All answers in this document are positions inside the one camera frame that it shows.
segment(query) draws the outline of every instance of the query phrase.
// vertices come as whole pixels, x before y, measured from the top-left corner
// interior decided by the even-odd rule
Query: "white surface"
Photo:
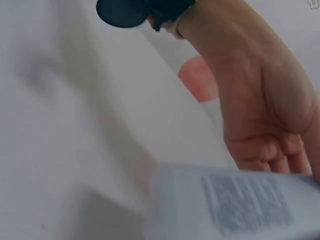
[[[316,82],[320,9],[255,6]],[[139,240],[156,161],[225,165],[175,74],[94,0],[0,1],[0,78],[0,239]]]

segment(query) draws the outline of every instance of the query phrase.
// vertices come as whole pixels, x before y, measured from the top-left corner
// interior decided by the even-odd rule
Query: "pink object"
[[[178,76],[198,102],[210,102],[219,97],[217,81],[201,56],[184,63]]]

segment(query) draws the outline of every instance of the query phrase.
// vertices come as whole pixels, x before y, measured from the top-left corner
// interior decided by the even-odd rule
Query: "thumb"
[[[317,99],[308,128],[301,134],[312,174],[320,183],[320,105]]]

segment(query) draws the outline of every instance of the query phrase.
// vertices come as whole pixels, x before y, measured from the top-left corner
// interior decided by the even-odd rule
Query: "hand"
[[[225,143],[244,170],[320,180],[320,104],[295,56],[243,0],[200,0],[178,31],[219,86]]]

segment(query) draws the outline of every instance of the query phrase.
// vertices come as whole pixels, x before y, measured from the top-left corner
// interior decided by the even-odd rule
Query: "dark watch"
[[[175,22],[196,0],[98,0],[96,12],[107,24],[118,28],[134,28],[148,16],[155,20],[154,30],[163,23]]]

